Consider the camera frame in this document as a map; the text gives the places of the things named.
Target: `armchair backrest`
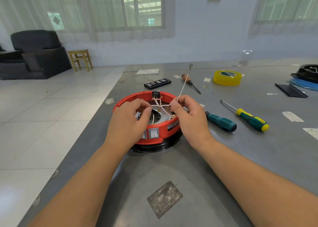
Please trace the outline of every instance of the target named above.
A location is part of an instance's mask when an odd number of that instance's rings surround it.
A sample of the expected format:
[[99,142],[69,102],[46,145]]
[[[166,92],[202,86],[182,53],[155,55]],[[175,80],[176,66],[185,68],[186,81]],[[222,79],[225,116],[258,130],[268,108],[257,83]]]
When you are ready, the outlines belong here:
[[42,49],[54,49],[61,47],[55,31],[26,30],[15,32],[11,35],[11,41],[15,50],[22,53],[34,53]]

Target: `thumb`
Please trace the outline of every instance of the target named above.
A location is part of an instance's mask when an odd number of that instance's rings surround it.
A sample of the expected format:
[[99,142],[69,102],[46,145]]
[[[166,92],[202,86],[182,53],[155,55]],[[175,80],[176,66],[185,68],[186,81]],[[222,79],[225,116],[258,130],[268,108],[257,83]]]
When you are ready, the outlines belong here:
[[185,112],[185,110],[182,108],[182,106],[176,100],[171,101],[170,105],[171,105],[170,111],[176,113],[176,115],[178,116],[179,119],[184,118],[187,115],[189,115],[187,112]]
[[142,127],[146,128],[150,119],[152,108],[147,107],[146,109],[143,110],[141,117],[138,121],[138,124],[141,125]]

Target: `yellow tape roll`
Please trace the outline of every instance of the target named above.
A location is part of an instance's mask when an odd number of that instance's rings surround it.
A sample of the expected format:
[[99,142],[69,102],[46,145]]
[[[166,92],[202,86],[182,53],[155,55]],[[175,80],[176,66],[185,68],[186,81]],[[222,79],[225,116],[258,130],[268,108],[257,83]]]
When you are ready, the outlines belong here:
[[241,83],[242,74],[231,70],[218,70],[214,73],[213,81],[219,85],[234,86]]

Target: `sofa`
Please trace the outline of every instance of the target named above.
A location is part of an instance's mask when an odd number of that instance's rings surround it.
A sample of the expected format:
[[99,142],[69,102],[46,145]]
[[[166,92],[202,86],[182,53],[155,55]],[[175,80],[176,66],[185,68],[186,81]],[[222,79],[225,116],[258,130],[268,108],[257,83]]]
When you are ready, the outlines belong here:
[[48,79],[72,68],[55,31],[16,32],[11,41],[14,51],[0,53],[0,80]]

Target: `fingernail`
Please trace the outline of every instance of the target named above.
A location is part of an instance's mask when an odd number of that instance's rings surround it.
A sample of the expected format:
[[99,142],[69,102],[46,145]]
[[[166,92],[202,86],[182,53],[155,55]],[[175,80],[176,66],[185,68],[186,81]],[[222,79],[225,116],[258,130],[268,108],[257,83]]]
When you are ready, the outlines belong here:
[[175,100],[173,100],[173,101],[170,102],[170,105],[171,105],[171,106],[174,106],[174,105],[176,105],[176,104],[178,104],[178,103],[177,103],[177,101],[175,101]]
[[148,111],[149,113],[152,111],[152,108],[151,107],[147,107],[146,109],[145,109],[145,111]]

